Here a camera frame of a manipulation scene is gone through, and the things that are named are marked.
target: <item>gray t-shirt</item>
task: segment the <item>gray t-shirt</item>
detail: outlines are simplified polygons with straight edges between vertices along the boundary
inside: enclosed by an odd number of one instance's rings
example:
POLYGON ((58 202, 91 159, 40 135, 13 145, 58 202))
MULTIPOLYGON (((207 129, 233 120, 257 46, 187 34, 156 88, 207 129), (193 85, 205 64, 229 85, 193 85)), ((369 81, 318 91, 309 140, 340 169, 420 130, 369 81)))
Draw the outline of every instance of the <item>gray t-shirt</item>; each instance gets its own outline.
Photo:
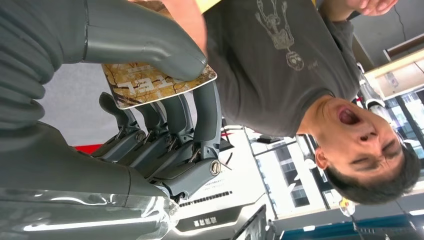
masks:
POLYGON ((352 24, 311 0, 222 0, 205 19, 222 112, 238 124, 292 137, 318 98, 359 91, 352 24))

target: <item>wall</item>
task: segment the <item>wall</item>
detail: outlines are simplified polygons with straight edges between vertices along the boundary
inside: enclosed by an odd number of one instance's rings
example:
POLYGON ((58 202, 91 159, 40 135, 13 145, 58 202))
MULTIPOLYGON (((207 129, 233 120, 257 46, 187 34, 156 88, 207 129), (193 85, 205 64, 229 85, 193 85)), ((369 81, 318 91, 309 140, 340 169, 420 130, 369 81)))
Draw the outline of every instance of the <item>wall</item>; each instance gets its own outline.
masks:
POLYGON ((387 63, 384 49, 424 33, 423 0, 401 0, 395 9, 383 16, 361 15, 351 20, 356 37, 376 67, 387 63), (404 26, 405 37, 399 19, 404 26))

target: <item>ear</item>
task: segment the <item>ear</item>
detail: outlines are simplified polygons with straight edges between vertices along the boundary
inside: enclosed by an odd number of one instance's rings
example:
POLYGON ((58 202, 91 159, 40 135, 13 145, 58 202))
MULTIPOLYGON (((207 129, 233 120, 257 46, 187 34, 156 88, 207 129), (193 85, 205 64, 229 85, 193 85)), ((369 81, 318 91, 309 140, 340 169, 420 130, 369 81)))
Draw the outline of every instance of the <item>ear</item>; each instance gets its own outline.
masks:
POLYGON ((329 161, 324 155, 323 149, 320 146, 315 149, 315 162, 316 165, 322 170, 325 170, 329 166, 329 161))

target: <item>man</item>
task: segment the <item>man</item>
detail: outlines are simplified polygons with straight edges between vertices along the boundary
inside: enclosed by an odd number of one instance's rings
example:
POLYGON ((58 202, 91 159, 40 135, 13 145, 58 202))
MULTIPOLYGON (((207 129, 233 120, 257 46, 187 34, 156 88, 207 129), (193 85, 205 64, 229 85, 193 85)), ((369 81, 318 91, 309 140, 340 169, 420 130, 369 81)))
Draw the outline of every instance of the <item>man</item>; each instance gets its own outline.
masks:
POLYGON ((347 18, 385 14, 397 0, 324 0, 319 11, 311 0, 222 0, 204 15, 207 34, 194 0, 163 2, 218 73, 226 117, 270 136, 312 135, 316 164, 354 202, 385 203, 415 185, 413 150, 351 103, 361 73, 347 18))

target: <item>graphic print on shirt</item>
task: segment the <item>graphic print on shirt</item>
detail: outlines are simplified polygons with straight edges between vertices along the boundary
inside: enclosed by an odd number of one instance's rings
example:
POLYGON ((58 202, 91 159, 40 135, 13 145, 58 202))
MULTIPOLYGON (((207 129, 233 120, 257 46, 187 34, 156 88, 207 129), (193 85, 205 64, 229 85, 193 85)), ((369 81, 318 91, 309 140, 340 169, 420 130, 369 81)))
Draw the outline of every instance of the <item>graphic print on shirt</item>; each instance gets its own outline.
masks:
POLYGON ((277 13, 277 0, 271 0, 273 13, 265 15, 264 13, 264 3, 262 0, 256 0, 257 7, 259 12, 255 14, 256 19, 262 25, 263 28, 268 32, 268 35, 271 37, 274 47, 277 50, 288 50, 288 53, 285 55, 287 59, 287 64, 296 71, 301 71, 304 68, 304 61, 299 53, 291 51, 290 47, 295 44, 295 38, 290 31, 289 22, 287 21, 287 2, 282 2, 282 14, 284 17, 284 28, 279 30, 281 24, 281 18, 277 13))

